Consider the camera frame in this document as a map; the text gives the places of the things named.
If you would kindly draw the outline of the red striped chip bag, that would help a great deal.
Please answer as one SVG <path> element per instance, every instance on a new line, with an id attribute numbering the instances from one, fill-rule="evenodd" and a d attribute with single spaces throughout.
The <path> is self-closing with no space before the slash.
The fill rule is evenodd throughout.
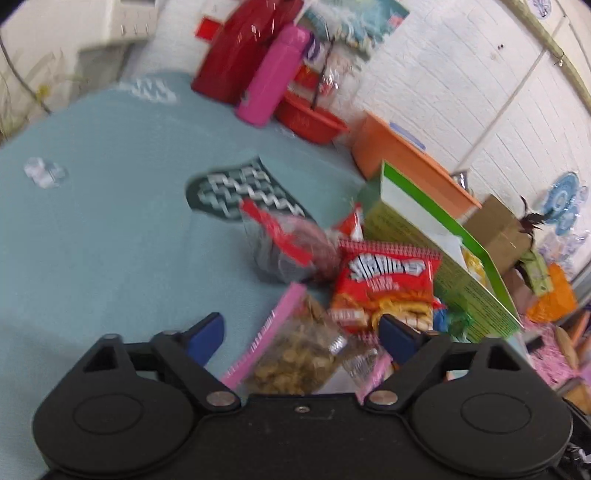
<path id="1" fill-rule="evenodd" d="M 380 241 L 342 240 L 341 270 L 329 314 L 353 334 L 375 332 L 391 315 L 418 332 L 433 327 L 439 251 Z"/>

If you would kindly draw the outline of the orange plastic tub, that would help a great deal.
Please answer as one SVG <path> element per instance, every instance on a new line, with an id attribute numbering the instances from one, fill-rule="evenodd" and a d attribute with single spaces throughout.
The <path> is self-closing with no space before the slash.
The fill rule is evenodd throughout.
<path id="1" fill-rule="evenodd" d="M 366 179 L 372 178 L 383 162 L 413 181 L 456 219 L 481 203 L 464 190 L 435 159 L 396 133 L 384 120 L 367 112 L 353 139 L 353 159 Z"/>

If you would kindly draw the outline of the large yellow snack bag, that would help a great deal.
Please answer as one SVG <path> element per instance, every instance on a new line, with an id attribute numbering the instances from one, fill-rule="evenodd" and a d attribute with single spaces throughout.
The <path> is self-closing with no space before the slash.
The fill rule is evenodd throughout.
<path id="1" fill-rule="evenodd" d="M 465 262 L 465 269 L 481 285 L 487 286 L 488 278 L 482 261 L 475 254 L 473 254 L 467 247 L 462 246 L 461 250 Z"/>

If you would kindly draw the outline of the blue lidded container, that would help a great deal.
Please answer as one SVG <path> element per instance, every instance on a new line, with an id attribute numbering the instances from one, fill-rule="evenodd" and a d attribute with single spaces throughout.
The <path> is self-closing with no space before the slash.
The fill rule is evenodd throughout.
<path id="1" fill-rule="evenodd" d="M 396 122 L 390 122 L 389 126 L 395 133 L 397 133 L 399 136 L 408 141 L 408 143 L 414 145 L 417 149 L 422 151 L 426 150 L 426 145 L 407 129 L 401 127 Z"/>

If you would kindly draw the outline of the steel bowl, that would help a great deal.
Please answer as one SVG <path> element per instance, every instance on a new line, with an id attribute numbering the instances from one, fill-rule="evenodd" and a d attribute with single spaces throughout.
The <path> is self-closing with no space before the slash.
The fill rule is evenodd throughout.
<path id="1" fill-rule="evenodd" d="M 469 192 L 470 191 L 470 187 L 469 187 L 469 171 L 464 169 L 464 170 L 459 170 L 459 171 L 455 171 L 453 173 L 450 174 L 451 178 L 465 191 Z"/>

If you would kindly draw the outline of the red thermos jug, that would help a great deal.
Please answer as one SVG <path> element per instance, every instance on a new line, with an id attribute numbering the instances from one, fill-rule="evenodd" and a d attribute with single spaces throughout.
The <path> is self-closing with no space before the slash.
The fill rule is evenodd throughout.
<path id="1" fill-rule="evenodd" d="M 303 1 L 242 2 L 216 33 L 191 90 L 221 103 L 238 104 L 276 36 L 303 7 Z"/>

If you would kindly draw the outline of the white screen appliance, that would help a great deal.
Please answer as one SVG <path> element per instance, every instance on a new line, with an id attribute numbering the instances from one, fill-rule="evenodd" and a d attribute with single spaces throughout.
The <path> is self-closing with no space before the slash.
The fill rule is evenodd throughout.
<path id="1" fill-rule="evenodd" d="M 129 51 L 150 40 L 157 28 L 157 1 L 105 1 L 98 32 L 81 42 L 76 72 L 80 94 L 87 94 L 117 82 Z"/>

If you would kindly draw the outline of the brown cardboard box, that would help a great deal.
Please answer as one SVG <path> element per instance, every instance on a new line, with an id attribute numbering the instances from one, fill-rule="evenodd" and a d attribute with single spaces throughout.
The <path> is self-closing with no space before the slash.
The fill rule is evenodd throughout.
<path id="1" fill-rule="evenodd" d="M 465 229 L 486 249 L 501 276 L 531 248 L 518 218 L 499 199 L 489 195 L 464 223 Z"/>

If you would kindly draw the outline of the pink nut snack bag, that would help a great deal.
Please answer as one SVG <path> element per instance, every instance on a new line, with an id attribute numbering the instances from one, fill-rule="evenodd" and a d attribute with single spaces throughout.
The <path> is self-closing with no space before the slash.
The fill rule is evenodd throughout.
<path id="1" fill-rule="evenodd" d="M 393 373 L 376 338 L 349 334 L 293 283 L 222 383 L 243 397 L 352 394 L 363 398 Z"/>

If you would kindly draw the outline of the green small box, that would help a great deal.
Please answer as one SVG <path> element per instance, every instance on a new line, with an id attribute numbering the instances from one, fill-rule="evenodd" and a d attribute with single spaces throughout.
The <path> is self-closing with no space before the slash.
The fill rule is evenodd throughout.
<path id="1" fill-rule="evenodd" d="M 546 260 L 537 251 L 525 252 L 518 262 L 518 270 L 536 296 L 542 297 L 554 290 Z"/>

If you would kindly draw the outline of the red dates clear bag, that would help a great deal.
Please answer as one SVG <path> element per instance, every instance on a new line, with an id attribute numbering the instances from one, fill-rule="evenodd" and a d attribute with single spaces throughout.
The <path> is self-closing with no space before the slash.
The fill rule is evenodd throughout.
<path id="1" fill-rule="evenodd" d="M 252 200 L 240 205 L 242 224 L 256 266 L 283 283 L 325 282 L 339 271 L 339 250 L 315 222 L 274 213 Z"/>

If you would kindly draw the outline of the white plain snack bag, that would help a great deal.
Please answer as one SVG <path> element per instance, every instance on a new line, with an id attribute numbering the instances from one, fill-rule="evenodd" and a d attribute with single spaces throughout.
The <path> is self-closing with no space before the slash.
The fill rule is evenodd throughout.
<path id="1" fill-rule="evenodd" d="M 434 242 L 438 247 L 448 255 L 456 264 L 467 271 L 467 265 L 464 259 L 462 239 L 451 233 L 437 234 Z"/>

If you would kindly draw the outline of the orange bag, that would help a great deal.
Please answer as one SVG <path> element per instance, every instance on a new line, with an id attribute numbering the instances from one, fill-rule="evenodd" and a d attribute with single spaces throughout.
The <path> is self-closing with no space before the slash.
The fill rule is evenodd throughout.
<path id="1" fill-rule="evenodd" d="M 540 297 L 528 310 L 526 317 L 534 323 L 551 323 L 574 313 L 579 303 L 574 290 L 560 265 L 548 267 L 553 290 Z"/>

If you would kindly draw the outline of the blue small snack packet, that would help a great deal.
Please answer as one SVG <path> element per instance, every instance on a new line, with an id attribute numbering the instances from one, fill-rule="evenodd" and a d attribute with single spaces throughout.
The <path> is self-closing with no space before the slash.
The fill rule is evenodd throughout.
<path id="1" fill-rule="evenodd" d="M 439 308 L 433 312 L 433 329 L 437 332 L 447 333 L 449 330 L 448 309 Z"/>

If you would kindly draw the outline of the crumpled clear wrapper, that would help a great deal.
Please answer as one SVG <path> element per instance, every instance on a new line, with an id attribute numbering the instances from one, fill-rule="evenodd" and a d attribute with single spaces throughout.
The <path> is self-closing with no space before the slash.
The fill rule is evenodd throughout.
<path id="1" fill-rule="evenodd" d="M 28 159 L 23 171 L 36 186 L 42 189 L 59 187 L 68 178 L 66 169 L 40 157 Z"/>

